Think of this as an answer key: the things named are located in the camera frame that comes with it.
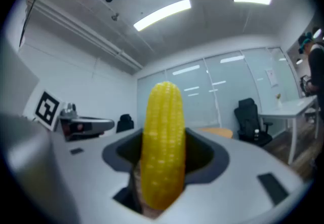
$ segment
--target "person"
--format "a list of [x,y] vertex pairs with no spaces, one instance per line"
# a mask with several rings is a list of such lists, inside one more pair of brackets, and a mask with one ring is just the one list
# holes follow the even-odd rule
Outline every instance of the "person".
[[317,94],[320,117],[324,122],[324,46],[314,42],[310,32],[301,35],[298,44],[299,53],[308,56],[311,81],[307,88]]

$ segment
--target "white table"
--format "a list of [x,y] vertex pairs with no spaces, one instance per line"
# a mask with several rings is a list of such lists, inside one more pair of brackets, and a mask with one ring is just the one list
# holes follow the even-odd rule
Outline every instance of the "white table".
[[[288,196],[282,202],[288,205],[283,208],[278,208],[281,203],[274,206],[257,179],[258,175],[269,172],[275,175],[290,195],[297,192],[299,198],[302,196],[299,191],[302,187],[301,178],[265,150],[239,140],[196,129],[193,131],[226,148],[230,164],[211,183],[189,185],[156,220],[139,215],[112,199],[128,185],[130,176],[114,171],[102,160],[102,151],[108,144],[135,130],[70,143],[65,143],[62,136],[59,138],[53,134],[59,168],[75,199],[81,224],[106,224],[111,221],[120,224],[253,223],[261,214],[265,216],[259,217],[262,219],[258,219],[258,223],[271,223],[267,212],[275,210],[286,215],[298,200]],[[84,152],[72,156],[69,150],[77,147]]]
[[315,138],[318,136],[319,117],[318,117],[318,103],[316,96],[310,96],[302,99],[291,100],[282,103],[282,107],[275,107],[266,109],[259,113],[260,125],[263,127],[263,118],[273,119],[291,119],[293,122],[293,137],[292,144],[290,147],[288,164],[291,164],[294,159],[296,143],[297,143],[297,116],[304,113],[310,106],[316,104],[316,127],[315,127]]

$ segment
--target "glass wall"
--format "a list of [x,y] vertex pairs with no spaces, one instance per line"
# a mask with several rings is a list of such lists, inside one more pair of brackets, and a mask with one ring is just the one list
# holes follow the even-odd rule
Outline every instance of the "glass wall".
[[[271,83],[267,70],[273,72]],[[234,110],[238,101],[252,98],[258,111],[277,107],[276,95],[282,102],[298,99],[299,93],[292,69],[281,49],[259,48],[235,51],[167,68],[138,80],[138,127],[144,126],[149,93],[155,84],[170,81],[182,94],[187,127],[223,127],[239,129]],[[282,120],[267,119],[274,125],[271,135],[285,129]]]
[[166,80],[165,72],[158,72],[137,81],[137,126],[143,128],[145,123],[148,97],[152,88]]
[[237,137],[239,125],[234,115],[238,101],[252,98],[260,109],[260,99],[251,72],[239,51],[205,59],[217,96],[222,127]]
[[[277,107],[277,94],[283,94],[284,88],[279,85],[278,76],[274,70],[274,62],[270,52],[265,48],[244,50],[242,53],[251,69],[252,75],[257,84],[260,100],[261,110],[272,109]],[[267,70],[274,72],[277,84],[270,82]],[[285,122],[278,119],[269,119],[268,122],[273,122],[273,126],[269,128],[270,135],[276,135],[284,130]]]
[[203,60],[168,69],[167,79],[181,91],[187,127],[219,127],[211,79]]

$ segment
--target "black wire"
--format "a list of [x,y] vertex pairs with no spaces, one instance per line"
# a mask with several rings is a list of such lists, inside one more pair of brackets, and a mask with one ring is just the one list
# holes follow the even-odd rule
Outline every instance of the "black wire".
[[32,8],[34,7],[35,2],[36,2],[36,0],[34,0],[34,1],[32,2],[31,7],[30,7],[30,9],[29,9],[29,12],[27,13],[26,20],[25,20],[25,23],[24,23],[24,27],[22,28],[22,32],[21,32],[21,36],[20,36],[20,43],[19,43],[19,47],[21,46],[22,38],[24,37],[25,30],[26,30],[27,24],[28,24],[29,19],[30,19],[31,10],[32,10]]

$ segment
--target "yellow corn cob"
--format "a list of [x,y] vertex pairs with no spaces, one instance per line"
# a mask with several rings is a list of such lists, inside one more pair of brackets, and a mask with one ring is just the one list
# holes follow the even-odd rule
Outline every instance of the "yellow corn cob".
[[153,209],[168,208],[181,194],[185,175],[185,124],[181,93],[170,82],[151,90],[142,139],[141,187]]

